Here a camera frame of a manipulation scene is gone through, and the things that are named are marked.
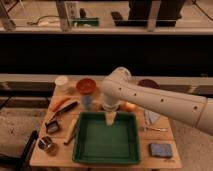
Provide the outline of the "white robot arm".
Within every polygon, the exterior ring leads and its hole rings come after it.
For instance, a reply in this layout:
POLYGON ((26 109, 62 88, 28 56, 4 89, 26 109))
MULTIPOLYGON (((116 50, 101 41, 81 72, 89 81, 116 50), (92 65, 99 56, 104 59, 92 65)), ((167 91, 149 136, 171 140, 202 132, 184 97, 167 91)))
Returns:
POLYGON ((202 96, 142 87, 130 82, 131 73, 116 68, 100 84, 102 106, 114 111, 119 101, 136 104, 145 109, 178 120, 213 136, 213 99, 202 96))

